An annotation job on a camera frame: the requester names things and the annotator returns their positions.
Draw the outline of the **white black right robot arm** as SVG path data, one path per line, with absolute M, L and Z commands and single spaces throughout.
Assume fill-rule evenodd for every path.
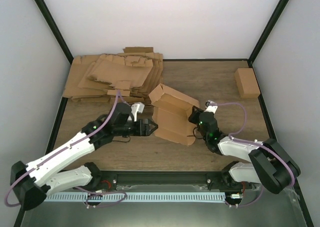
M 229 164 L 222 175 L 223 185 L 229 189 L 240 182 L 261 184 L 273 194 L 293 186 L 301 170 L 283 147 L 272 138 L 265 141 L 238 139 L 225 134 L 215 118 L 217 106 L 208 105 L 205 110 L 196 106 L 188 118 L 196 125 L 207 148 L 221 156 L 242 160 Z

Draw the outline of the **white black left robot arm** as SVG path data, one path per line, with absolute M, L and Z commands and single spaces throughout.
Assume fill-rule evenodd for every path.
M 64 168 L 83 156 L 111 143 L 114 137 L 148 137 L 158 125 L 149 118 L 138 119 L 144 110 L 141 102 L 115 103 L 109 113 L 89 122 L 73 138 L 45 156 L 27 164 L 14 163 L 10 172 L 10 190 L 24 211 L 32 210 L 44 200 L 70 188 L 97 189 L 102 183 L 99 168 L 88 162 L 65 171 Z

